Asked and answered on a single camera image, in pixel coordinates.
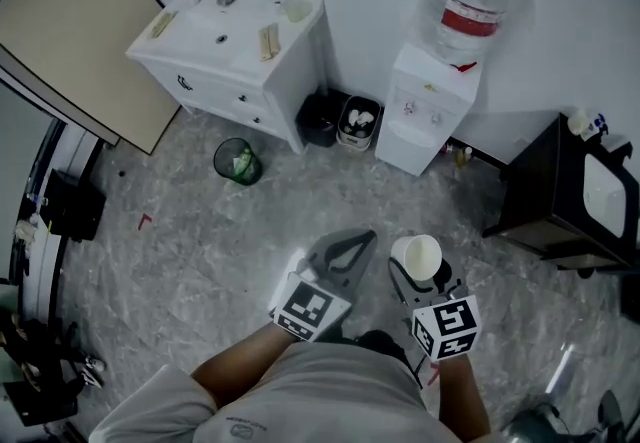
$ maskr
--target sneaker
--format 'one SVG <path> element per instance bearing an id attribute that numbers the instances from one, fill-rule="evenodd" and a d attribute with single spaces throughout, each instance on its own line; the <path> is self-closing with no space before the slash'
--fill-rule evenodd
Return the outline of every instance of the sneaker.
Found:
<path id="1" fill-rule="evenodd" d="M 84 364 L 88 369 L 95 370 L 96 372 L 104 372 L 104 369 L 106 368 L 104 361 L 92 358 L 91 356 L 84 358 Z"/>
<path id="2" fill-rule="evenodd" d="M 82 370 L 80 371 L 80 374 L 84 379 L 84 384 L 87 384 L 89 386 L 95 386 L 96 388 L 102 389 L 102 384 L 100 384 L 100 381 L 98 380 L 98 378 L 95 375 L 93 375 L 91 372 L 89 372 L 87 368 L 83 367 Z"/>

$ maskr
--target beige cloth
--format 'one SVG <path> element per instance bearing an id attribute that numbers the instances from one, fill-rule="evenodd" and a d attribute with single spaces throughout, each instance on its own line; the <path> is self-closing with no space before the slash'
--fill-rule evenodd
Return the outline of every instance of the beige cloth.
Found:
<path id="1" fill-rule="evenodd" d="M 217 410 L 165 366 L 95 429 L 90 443 L 389 442 L 459 440 L 425 409 L 395 358 L 329 343 L 292 345 L 241 399 Z M 501 441 L 497 436 L 483 443 Z"/>

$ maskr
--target drawer handle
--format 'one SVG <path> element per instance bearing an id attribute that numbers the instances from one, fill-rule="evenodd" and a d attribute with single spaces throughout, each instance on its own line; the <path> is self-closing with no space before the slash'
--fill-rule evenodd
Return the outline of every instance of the drawer handle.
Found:
<path id="1" fill-rule="evenodd" d="M 184 80 L 182 75 L 178 75 L 178 84 L 182 86 L 182 89 L 186 89 L 187 91 L 193 91 L 193 88 L 189 85 L 189 83 Z"/>

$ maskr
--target marble tile floor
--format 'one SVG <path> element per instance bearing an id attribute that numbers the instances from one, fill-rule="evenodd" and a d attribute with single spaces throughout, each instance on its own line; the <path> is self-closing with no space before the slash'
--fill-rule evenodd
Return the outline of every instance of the marble tile floor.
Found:
<path id="1" fill-rule="evenodd" d="M 245 188 L 212 166 L 227 137 L 247 139 L 264 164 Z M 96 238 L 70 243 L 58 313 L 79 325 L 80 346 L 108 364 L 102 390 L 80 397 L 73 422 L 88 435 L 163 364 L 191 371 L 267 322 L 290 257 L 318 237 L 367 227 L 379 238 L 344 330 L 388 331 L 421 354 L 386 269 L 399 236 L 429 233 L 454 249 L 478 296 L 485 330 L 471 359 L 492 423 L 501 427 L 544 392 L 569 348 L 576 365 L 558 406 L 575 431 L 596 423 L 612 388 L 629 419 L 640 399 L 640 326 L 619 316 L 618 281 L 581 280 L 497 239 L 481 238 L 503 186 L 479 160 L 457 169 L 438 157 L 420 178 L 339 146 L 303 156 L 284 141 L 205 113 L 180 111 L 149 157 L 125 142 L 103 150 L 93 182 L 107 195 Z M 142 214 L 152 222 L 138 231 Z M 423 382 L 431 370 L 423 367 Z M 424 390 L 437 416 L 438 383 Z"/>

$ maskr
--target beige door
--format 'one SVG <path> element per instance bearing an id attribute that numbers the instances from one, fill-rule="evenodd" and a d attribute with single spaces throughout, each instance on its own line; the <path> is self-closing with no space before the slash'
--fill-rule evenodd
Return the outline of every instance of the beige door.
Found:
<path id="1" fill-rule="evenodd" d="M 0 0 L 0 44 L 88 117 L 151 153 L 178 104 L 125 50 L 159 10 L 155 0 Z"/>

